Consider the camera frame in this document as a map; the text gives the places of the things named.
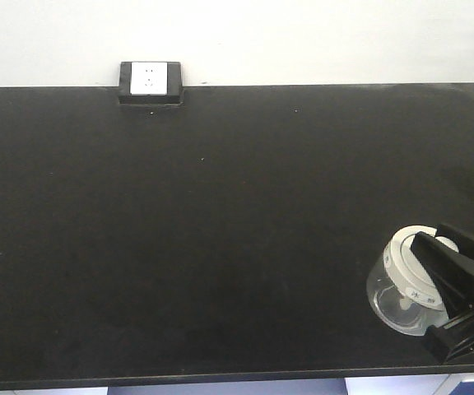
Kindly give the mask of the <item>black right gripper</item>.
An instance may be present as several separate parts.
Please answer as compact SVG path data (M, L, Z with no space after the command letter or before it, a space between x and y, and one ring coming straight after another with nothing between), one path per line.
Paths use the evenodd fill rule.
M449 321L428 327L424 348L442 364L474 353L474 234L442 223L436 235L453 241L458 252L418 232L411 251L443 301Z

